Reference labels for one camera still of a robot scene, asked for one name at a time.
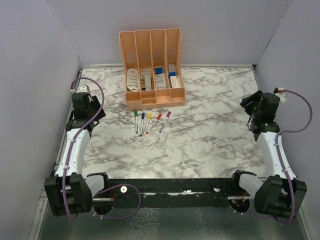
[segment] marble tabletop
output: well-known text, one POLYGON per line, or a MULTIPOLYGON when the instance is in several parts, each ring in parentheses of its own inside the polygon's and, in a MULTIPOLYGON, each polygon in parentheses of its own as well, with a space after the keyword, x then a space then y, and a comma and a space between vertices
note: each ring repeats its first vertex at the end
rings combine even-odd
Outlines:
MULTIPOLYGON (((262 153, 247 128, 249 116, 240 106, 258 89, 251 68, 183 68, 185 106, 144 110, 152 120, 172 112, 162 133, 159 123, 145 137, 135 133, 134 112, 125 104, 123 68, 88 68, 82 76, 101 84, 106 113, 85 151, 84 176, 227 178, 245 170, 265 177, 262 153)), ((83 83, 101 100, 93 83, 83 83)))

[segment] storage box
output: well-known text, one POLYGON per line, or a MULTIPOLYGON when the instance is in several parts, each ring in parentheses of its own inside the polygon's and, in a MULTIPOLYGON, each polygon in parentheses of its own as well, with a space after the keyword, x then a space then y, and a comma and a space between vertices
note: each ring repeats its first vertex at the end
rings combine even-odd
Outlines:
POLYGON ((185 105, 186 94, 181 76, 182 35, 180 28, 125 31, 119 33, 125 74, 125 103, 129 110, 166 108, 185 105), (179 88, 172 88, 168 65, 174 64, 179 88), (155 89, 155 68, 164 69, 165 89, 155 89), (152 90, 130 91, 127 70, 136 69, 142 86, 141 70, 150 69, 152 90))

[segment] blue box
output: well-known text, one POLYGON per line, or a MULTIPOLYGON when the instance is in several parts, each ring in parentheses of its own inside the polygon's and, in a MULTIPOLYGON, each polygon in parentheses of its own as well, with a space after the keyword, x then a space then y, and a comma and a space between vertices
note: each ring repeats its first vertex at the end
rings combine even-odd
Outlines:
POLYGON ((162 74, 164 72, 162 67, 158 67, 155 69, 155 74, 162 74))

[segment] wall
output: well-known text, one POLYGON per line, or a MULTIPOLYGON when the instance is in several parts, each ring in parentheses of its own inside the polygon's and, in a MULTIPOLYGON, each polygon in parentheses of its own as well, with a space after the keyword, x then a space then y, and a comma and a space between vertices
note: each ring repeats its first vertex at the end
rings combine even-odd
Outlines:
MULTIPOLYGON (((287 158, 299 179, 305 181, 309 214, 320 233, 320 2, 294 0, 259 61, 260 88, 285 87, 304 95, 313 106, 313 120, 302 133, 283 135, 287 158)), ((276 121, 282 129, 299 129, 309 117, 303 100, 289 95, 276 121)))
POLYGON ((1 1, 0 239, 28 238, 79 58, 42 0, 1 1))
POLYGON ((181 28, 183 64, 257 64, 291 0, 46 0, 84 65, 122 63, 119 32, 181 28))

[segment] green marker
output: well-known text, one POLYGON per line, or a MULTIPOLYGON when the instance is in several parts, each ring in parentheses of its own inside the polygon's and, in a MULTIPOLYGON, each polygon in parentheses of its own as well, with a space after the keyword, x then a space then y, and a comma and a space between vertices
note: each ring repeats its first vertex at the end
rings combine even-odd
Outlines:
POLYGON ((135 110, 134 111, 134 115, 135 115, 135 133, 138 133, 138 111, 135 110))

